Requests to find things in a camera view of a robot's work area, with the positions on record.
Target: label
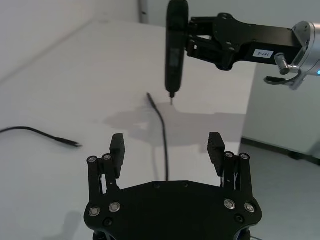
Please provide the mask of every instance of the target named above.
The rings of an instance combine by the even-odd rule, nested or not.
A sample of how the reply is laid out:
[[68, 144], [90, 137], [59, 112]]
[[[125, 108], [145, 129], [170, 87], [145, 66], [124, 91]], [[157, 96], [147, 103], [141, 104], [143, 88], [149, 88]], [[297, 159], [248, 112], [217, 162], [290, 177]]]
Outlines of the label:
[[274, 54], [273, 51], [256, 49], [253, 53], [253, 56], [257, 58], [269, 59], [272, 57], [273, 54]]

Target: white table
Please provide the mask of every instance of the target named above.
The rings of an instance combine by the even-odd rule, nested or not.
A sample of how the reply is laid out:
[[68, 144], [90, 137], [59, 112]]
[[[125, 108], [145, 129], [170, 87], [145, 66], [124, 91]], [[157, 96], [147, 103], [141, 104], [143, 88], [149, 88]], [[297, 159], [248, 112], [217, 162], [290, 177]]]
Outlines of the white table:
[[83, 144], [61, 146], [16, 130], [0, 135], [0, 239], [90, 240], [87, 157], [109, 152], [124, 133], [120, 188], [164, 179], [161, 124], [167, 124], [170, 179], [218, 185], [209, 132], [238, 152], [255, 64], [230, 72], [186, 58], [182, 88], [169, 105], [164, 87], [165, 29], [93, 23], [0, 83], [0, 128], [29, 126]]

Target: gray floor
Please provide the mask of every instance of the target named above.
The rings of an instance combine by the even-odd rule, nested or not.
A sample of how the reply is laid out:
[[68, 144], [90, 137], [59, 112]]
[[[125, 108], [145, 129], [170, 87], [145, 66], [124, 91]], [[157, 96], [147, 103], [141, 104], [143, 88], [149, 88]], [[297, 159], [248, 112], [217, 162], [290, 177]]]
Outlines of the gray floor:
[[263, 240], [320, 240], [320, 166], [241, 145], [251, 156], [253, 196], [262, 209], [251, 235]]

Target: black screwdriver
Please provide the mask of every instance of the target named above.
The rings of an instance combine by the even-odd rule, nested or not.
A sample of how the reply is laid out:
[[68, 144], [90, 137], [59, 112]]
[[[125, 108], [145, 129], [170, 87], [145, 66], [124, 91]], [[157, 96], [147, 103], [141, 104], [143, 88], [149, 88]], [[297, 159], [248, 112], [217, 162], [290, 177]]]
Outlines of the black screwdriver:
[[186, 0], [171, 0], [166, 13], [165, 89], [169, 92], [170, 104], [179, 91], [185, 57], [189, 20]]

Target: white tabletop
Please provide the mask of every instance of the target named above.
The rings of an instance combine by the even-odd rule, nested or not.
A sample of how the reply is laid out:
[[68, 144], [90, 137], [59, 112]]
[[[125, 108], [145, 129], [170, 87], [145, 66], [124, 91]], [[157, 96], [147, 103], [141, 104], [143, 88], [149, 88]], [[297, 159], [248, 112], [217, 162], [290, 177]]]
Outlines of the white tabletop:
[[68, 148], [16, 130], [0, 135], [0, 239], [90, 240], [86, 159], [109, 152], [123, 133], [120, 188], [164, 180], [161, 124], [167, 124], [170, 179], [218, 185], [206, 151], [220, 132], [238, 152], [254, 63], [223, 72], [187, 57], [174, 106], [164, 86], [165, 29], [93, 23], [33, 65], [0, 83], [0, 128], [34, 127], [83, 144]]

